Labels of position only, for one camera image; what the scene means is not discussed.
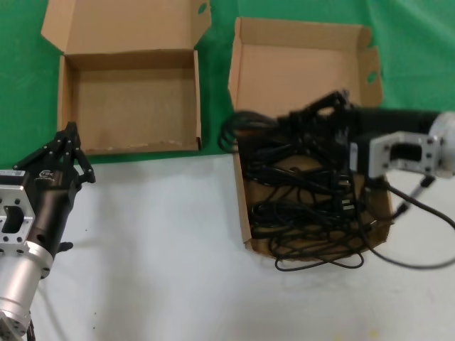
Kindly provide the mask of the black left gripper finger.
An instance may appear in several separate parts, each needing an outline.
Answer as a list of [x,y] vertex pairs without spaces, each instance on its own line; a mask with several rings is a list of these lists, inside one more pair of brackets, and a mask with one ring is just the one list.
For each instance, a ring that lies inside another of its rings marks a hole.
[[71,141],[73,144],[73,155],[74,159],[78,162],[79,166],[82,169],[82,173],[78,175],[79,183],[95,183],[95,172],[92,169],[90,162],[87,159],[87,156],[84,154],[81,149],[80,136],[77,130],[77,124],[75,122],[70,123],[72,130]]
[[27,171],[33,166],[61,162],[66,166],[73,166],[73,123],[55,133],[53,140],[44,144],[27,157],[14,165],[15,171]]

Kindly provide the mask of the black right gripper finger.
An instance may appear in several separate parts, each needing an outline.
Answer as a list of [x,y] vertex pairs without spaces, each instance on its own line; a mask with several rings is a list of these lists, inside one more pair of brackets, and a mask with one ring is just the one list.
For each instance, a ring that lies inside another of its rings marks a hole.
[[309,105],[311,110],[334,108],[342,110],[351,106],[348,91],[334,91]]
[[297,142],[334,142],[336,130],[331,115],[299,110],[279,118],[279,135]]

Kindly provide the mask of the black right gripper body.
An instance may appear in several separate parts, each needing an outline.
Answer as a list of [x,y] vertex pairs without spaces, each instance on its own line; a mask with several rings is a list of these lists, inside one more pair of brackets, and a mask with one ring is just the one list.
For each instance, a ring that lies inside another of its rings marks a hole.
[[436,111],[353,107],[339,113],[348,128],[349,140],[364,135],[382,136],[398,131],[428,134],[437,118]]

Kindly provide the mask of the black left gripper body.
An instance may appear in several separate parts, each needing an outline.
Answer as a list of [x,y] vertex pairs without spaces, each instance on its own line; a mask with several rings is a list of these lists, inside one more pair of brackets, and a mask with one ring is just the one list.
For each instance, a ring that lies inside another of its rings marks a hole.
[[37,167],[28,174],[26,192],[35,214],[28,240],[50,254],[57,254],[75,196],[80,190],[78,173],[74,168]]

